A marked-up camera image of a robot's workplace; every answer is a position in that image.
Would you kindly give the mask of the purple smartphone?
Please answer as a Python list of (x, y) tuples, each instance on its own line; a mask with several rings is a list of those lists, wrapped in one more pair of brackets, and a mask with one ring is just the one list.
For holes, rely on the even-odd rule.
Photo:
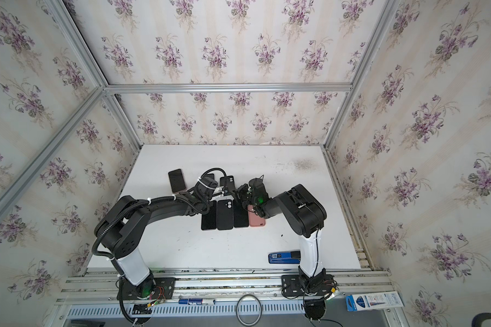
[(248, 211), (240, 201), (233, 201), (233, 227), (247, 228), (249, 226)]

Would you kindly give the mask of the black phone case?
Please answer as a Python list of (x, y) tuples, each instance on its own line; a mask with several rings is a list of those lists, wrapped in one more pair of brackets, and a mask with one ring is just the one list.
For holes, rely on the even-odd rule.
[(216, 224), (217, 229), (222, 230), (232, 230), (234, 227), (233, 219), (233, 201), (232, 200), (221, 200), (217, 202), (216, 208)]
[(219, 184), (224, 196), (232, 196), (235, 193), (236, 187), (233, 175), (221, 177)]

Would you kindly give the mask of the pink-cased phone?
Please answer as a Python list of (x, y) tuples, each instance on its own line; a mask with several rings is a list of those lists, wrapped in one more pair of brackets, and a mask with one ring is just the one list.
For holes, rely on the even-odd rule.
[(180, 193), (187, 190), (182, 169), (175, 169), (168, 172), (169, 183), (172, 193)]
[(263, 227), (266, 224), (266, 220), (258, 216), (252, 205), (248, 205), (248, 219), (250, 227)]

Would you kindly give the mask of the black smartphone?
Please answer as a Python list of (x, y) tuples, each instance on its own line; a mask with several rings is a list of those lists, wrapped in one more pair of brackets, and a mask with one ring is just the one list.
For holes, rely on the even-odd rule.
[(211, 201), (209, 211), (201, 217), (200, 228), (202, 231), (215, 230), (217, 228), (217, 204), (216, 201)]

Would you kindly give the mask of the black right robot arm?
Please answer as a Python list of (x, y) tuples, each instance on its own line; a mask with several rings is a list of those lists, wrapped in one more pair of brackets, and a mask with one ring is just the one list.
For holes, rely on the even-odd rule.
[(332, 275), (327, 274), (321, 253), (321, 235), (327, 213), (323, 205), (301, 184), (275, 197), (270, 197), (262, 178), (254, 178), (231, 192), (240, 207), (252, 208), (263, 219), (282, 214), (299, 237), (300, 263), (296, 275), (282, 276), (285, 298), (315, 296), (327, 300), (337, 289)]

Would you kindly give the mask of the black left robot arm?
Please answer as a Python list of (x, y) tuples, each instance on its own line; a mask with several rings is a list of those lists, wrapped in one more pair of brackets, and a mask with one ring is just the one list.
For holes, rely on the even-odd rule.
[(152, 298), (158, 289), (139, 250), (147, 226), (173, 217), (207, 214), (217, 187), (209, 170), (185, 192), (140, 200), (123, 196), (117, 200), (95, 227), (91, 253), (106, 258), (118, 272), (118, 300), (124, 299), (127, 286), (131, 286), (131, 297), (141, 300)]

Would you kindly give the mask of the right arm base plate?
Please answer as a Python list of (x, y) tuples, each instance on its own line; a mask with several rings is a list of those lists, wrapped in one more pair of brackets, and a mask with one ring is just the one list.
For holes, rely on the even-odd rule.
[(338, 283), (333, 275), (326, 275), (325, 280), (319, 282), (316, 286), (305, 286), (298, 275), (282, 275), (281, 286), (282, 296), (294, 299), (301, 296), (329, 296), (337, 290)]

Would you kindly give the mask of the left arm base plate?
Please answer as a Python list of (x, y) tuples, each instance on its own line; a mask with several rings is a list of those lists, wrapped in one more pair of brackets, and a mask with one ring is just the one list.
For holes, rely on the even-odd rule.
[(175, 290), (175, 278), (147, 278), (138, 286), (132, 285), (125, 277), (122, 279), (122, 290), (118, 291), (117, 300), (122, 301), (151, 301), (170, 300)]

